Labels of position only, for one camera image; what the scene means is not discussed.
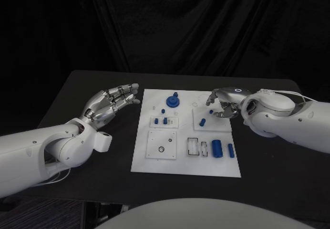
black backdrop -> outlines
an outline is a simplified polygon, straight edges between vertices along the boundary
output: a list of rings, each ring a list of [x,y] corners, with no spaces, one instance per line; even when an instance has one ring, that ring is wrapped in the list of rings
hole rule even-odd
[[[31,0],[2,11],[2,135],[37,128],[76,69],[287,78],[330,101],[328,0]]]

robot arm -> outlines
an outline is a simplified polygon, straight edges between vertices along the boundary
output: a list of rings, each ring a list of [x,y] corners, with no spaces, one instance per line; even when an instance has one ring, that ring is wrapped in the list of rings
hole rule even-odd
[[[330,153],[330,104],[315,100],[295,104],[279,94],[302,94],[261,89],[256,94],[243,88],[215,89],[207,105],[220,98],[224,112],[221,118],[241,113],[244,124],[264,137],[280,136],[289,142],[321,152]]]
[[[138,104],[139,84],[101,91],[89,101],[83,116],[67,124],[0,137],[0,198],[80,166],[93,150],[107,152],[113,137],[97,130],[117,111]],[[57,158],[45,163],[45,150]]]

white panel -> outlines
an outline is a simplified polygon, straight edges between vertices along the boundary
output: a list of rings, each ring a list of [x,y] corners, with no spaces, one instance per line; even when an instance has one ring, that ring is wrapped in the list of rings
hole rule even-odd
[[[178,133],[150,130],[146,158],[178,159]]]
[[[155,128],[179,128],[179,118],[178,117],[152,117],[150,127]]]
[[[166,99],[174,93],[179,93],[181,105],[171,108],[166,105]],[[236,144],[231,133],[230,119],[218,118],[211,115],[211,109],[217,112],[223,111],[220,101],[211,106],[207,106],[207,99],[211,92],[199,91],[181,91],[181,90],[156,90],[146,89],[143,96],[143,106],[140,114],[140,122],[136,137],[136,148],[133,158],[133,172],[143,173],[168,173],[168,174],[185,174],[201,176],[218,176],[218,177],[241,177],[238,154],[236,150]],[[207,125],[211,123],[211,119],[215,118],[214,124],[217,129],[212,131],[195,130],[194,109],[201,109],[199,115],[207,118]],[[176,160],[169,159],[152,159],[148,158],[148,145],[149,145],[149,132],[161,131],[161,128],[150,127],[152,117],[178,117],[179,128],[162,129],[162,132],[176,132]],[[191,156],[188,155],[188,138],[198,138],[199,152],[201,143],[208,144],[208,156]],[[212,140],[220,139],[223,141],[224,157],[215,158],[212,152]],[[236,158],[230,157],[228,144],[233,144],[236,151]]]
[[[211,108],[195,108],[195,130],[201,131],[220,131],[220,132],[233,132],[233,126],[230,118],[218,118],[214,114],[211,114],[211,110],[214,112],[224,111],[223,109],[211,109]],[[202,118],[207,119],[205,125],[201,126]]]

table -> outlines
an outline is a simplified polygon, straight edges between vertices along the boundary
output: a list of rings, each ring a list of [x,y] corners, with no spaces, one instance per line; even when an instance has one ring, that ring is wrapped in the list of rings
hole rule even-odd
[[[94,94],[139,83],[143,90],[212,91],[228,86],[257,92],[261,88],[300,91],[292,80],[74,71],[48,110],[40,128],[80,117]],[[330,219],[330,154],[257,135],[231,120],[243,178],[133,173],[132,162],[142,105],[127,106],[101,129],[113,135],[107,153],[93,153],[57,184],[32,187],[19,195],[142,205],[174,198],[233,200],[290,217]]]

